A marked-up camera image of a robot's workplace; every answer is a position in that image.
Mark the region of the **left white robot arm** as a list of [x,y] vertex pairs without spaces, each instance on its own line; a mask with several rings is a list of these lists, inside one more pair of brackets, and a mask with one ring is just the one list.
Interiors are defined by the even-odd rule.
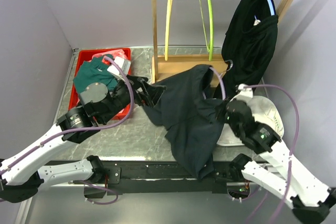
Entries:
[[113,91],[100,82],[88,85],[79,93],[78,105],[42,137],[11,158],[1,160],[1,201],[22,202],[43,188],[72,180],[91,184],[105,180],[107,171],[98,156],[55,166],[48,162],[105,129],[127,106],[156,106],[165,90],[166,86],[148,84],[147,78],[130,75],[119,80]]

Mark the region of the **purple hanger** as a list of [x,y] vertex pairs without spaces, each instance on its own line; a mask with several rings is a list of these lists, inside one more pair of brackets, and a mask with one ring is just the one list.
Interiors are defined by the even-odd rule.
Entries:
[[233,61],[232,60],[225,60],[224,63],[227,64],[227,67],[224,71],[222,71],[221,73],[219,73],[214,67],[210,67],[209,69],[214,73],[214,75],[218,78],[219,80],[219,86],[220,86],[220,90],[221,90],[221,95],[222,95],[222,100],[225,100],[226,98],[226,90],[225,90],[225,85],[223,82],[223,76],[226,72],[230,71],[233,67]]

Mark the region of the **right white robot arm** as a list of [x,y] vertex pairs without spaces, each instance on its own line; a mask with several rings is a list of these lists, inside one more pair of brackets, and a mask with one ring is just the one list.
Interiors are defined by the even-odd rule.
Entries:
[[263,187],[291,209],[301,223],[322,223],[335,205],[335,188],[318,180],[290,153],[282,140],[284,127],[271,100],[263,96],[223,102],[215,109],[223,123],[222,134],[234,136],[254,151],[277,174],[266,170],[245,154],[229,164],[233,180],[252,181]]

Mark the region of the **dark navy shorts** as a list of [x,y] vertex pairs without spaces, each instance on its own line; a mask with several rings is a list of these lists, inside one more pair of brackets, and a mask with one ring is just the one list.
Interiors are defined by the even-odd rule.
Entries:
[[204,98],[214,73],[209,65],[189,70],[157,82],[166,87],[157,105],[144,106],[149,120],[163,126],[174,159],[196,179],[214,171],[213,151],[224,124],[216,110],[223,99]]

